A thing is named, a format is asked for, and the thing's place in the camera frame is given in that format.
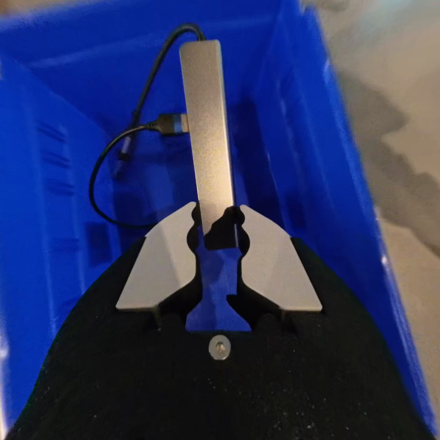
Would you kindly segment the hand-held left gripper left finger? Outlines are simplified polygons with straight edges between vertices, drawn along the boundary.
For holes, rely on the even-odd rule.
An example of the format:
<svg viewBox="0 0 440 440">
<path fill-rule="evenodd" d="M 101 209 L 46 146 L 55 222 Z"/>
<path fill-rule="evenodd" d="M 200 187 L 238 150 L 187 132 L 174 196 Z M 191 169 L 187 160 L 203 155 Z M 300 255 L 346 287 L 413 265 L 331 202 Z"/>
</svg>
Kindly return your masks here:
<svg viewBox="0 0 440 440">
<path fill-rule="evenodd" d="M 156 321 L 167 313 L 183 321 L 202 298 L 195 201 L 165 217 L 146 235 L 116 303 L 118 311 L 147 311 Z"/>
</svg>

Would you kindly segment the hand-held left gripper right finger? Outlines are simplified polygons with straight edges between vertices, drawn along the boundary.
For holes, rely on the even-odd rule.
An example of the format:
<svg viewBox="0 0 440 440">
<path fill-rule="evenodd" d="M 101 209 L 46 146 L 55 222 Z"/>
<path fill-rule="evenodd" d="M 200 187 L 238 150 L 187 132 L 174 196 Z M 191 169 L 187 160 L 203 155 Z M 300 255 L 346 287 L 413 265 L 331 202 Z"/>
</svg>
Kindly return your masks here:
<svg viewBox="0 0 440 440">
<path fill-rule="evenodd" d="M 246 322 L 272 314 L 283 322 L 294 313 L 320 313 L 322 303 L 290 235 L 247 205 L 238 211 L 237 294 L 229 305 Z"/>
</svg>

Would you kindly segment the blue plastic bin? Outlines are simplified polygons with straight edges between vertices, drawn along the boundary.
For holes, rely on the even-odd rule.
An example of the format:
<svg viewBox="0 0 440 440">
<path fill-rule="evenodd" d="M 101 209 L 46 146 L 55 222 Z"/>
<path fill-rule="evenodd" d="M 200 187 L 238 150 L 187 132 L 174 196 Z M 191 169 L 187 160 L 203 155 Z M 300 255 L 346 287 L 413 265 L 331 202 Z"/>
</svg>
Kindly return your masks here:
<svg viewBox="0 0 440 440">
<path fill-rule="evenodd" d="M 237 246 L 206 247 L 183 321 L 118 311 L 146 229 L 101 217 L 93 168 L 170 33 L 221 46 Z M 170 48 L 140 124 L 186 113 Z M 198 203 L 189 133 L 104 159 L 98 209 Z M 320 313 L 246 322 L 238 211 L 291 237 Z M 439 429 L 320 28 L 299 1 L 101 1 L 1 18 L 1 431 L 6 439 L 435 439 Z"/>
</svg>

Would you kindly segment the grey metal usb hub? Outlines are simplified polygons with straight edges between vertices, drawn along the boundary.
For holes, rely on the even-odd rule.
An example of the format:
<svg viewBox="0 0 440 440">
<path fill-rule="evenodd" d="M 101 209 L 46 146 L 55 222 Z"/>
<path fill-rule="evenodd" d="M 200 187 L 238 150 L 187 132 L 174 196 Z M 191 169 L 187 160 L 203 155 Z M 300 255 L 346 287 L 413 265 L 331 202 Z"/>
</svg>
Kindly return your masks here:
<svg viewBox="0 0 440 440">
<path fill-rule="evenodd" d="M 160 114 L 155 120 L 140 124 L 143 106 L 164 59 L 174 42 L 186 33 L 196 36 L 195 41 L 186 42 L 179 49 L 186 113 Z M 210 250 L 236 247 L 237 209 L 221 46 L 218 40 L 207 40 L 201 28 L 193 23 L 178 26 L 167 37 L 147 77 L 129 128 L 106 146 L 89 181 L 89 200 L 101 217 L 124 228 L 146 229 L 149 232 L 157 223 L 131 225 L 107 217 L 98 209 L 94 190 L 98 171 L 107 155 L 123 142 L 118 156 L 121 161 L 126 160 L 134 138 L 143 131 L 155 131 L 164 136 L 189 133 L 205 245 Z"/>
</svg>

